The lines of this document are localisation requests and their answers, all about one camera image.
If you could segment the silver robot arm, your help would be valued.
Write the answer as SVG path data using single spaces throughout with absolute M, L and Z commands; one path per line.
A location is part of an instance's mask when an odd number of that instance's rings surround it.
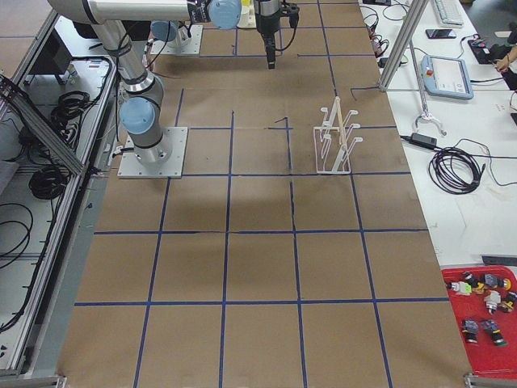
M 106 52 L 118 62 L 128 100 L 120 109 L 135 158 L 144 165 L 163 162 L 173 146 L 159 124 L 162 83 L 133 47 L 123 21 L 191 21 L 227 30 L 240 21 L 240 1 L 51 1 L 50 6 L 74 22 L 89 24 Z

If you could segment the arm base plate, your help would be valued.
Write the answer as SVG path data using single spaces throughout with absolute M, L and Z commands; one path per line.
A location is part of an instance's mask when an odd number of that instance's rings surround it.
M 150 24 L 154 55 L 196 56 L 200 53 L 203 26 L 185 26 L 178 21 L 155 20 Z
M 154 147 L 142 149 L 134 145 L 128 135 L 118 176 L 123 179 L 181 179 L 187 146 L 188 127 L 165 127 L 162 139 Z

